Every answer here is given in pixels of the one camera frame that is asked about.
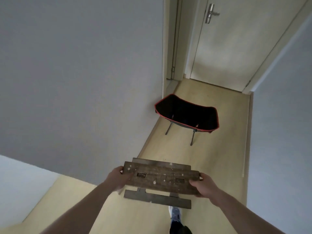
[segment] foot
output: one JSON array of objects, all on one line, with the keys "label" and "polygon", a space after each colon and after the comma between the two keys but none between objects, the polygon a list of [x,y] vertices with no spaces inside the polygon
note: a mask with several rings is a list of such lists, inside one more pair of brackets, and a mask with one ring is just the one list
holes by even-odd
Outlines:
[{"label": "foot", "polygon": [[172,221],[181,222],[182,210],[180,208],[169,206],[169,213]]}]

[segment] metal door handle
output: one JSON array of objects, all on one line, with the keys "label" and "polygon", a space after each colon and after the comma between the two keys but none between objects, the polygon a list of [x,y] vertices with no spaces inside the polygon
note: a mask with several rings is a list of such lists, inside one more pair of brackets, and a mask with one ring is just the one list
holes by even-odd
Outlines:
[{"label": "metal door handle", "polygon": [[214,6],[215,5],[213,3],[211,3],[209,5],[208,13],[207,13],[206,21],[205,21],[206,24],[210,23],[211,16],[213,16],[213,15],[220,15],[220,13],[218,13],[218,12],[213,12]]}]

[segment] person's left hand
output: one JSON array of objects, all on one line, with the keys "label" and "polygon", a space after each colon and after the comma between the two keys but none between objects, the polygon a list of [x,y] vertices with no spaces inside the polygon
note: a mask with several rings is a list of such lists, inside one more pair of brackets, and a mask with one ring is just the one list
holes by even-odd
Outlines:
[{"label": "person's left hand", "polygon": [[131,179],[133,176],[133,173],[128,174],[122,174],[120,173],[123,169],[123,166],[119,166],[114,168],[107,176],[106,180],[104,181],[104,184],[107,185],[107,187],[113,191],[120,190],[124,187],[124,185],[127,183],[128,180]]}]

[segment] hand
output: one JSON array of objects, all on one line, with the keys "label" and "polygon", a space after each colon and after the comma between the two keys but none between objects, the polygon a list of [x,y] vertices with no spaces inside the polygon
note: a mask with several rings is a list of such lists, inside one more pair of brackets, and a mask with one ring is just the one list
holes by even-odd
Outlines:
[{"label": "hand", "polygon": [[103,182],[107,187],[113,191],[120,190],[124,187],[128,180],[131,179],[133,173],[122,174],[120,173],[123,169],[123,166],[114,168],[107,176],[106,180]]},{"label": "hand", "polygon": [[221,190],[216,186],[211,177],[209,177],[205,173],[200,173],[202,180],[200,181],[192,181],[190,180],[190,184],[195,186],[199,191],[200,195],[196,195],[196,197],[204,197],[210,199],[210,201],[217,206],[217,197]]}]

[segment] forearm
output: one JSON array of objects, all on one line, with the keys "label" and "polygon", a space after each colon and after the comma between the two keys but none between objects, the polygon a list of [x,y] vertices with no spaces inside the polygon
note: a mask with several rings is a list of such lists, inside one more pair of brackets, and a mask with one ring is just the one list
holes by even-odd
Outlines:
[{"label": "forearm", "polygon": [[88,234],[111,192],[110,185],[103,182],[55,220],[41,234]]},{"label": "forearm", "polygon": [[238,234],[284,234],[222,190],[216,194],[215,202]]}]

